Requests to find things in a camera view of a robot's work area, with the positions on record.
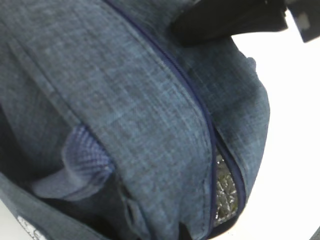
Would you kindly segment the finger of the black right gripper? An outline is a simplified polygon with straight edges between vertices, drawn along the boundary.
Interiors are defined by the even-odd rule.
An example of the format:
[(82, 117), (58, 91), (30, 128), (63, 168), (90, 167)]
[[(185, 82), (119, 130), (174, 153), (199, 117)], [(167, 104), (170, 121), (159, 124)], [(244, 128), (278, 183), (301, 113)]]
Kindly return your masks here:
[(287, 29), (283, 0), (199, 0), (171, 24), (183, 46), (195, 46), (233, 35)]

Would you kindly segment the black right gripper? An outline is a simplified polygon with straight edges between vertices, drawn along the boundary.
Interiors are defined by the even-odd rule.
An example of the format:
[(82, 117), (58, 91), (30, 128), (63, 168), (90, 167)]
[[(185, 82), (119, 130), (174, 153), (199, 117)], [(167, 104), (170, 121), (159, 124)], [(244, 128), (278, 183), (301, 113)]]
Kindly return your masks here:
[(320, 37), (320, 1), (284, 0), (284, 6), (292, 15), (303, 43)]

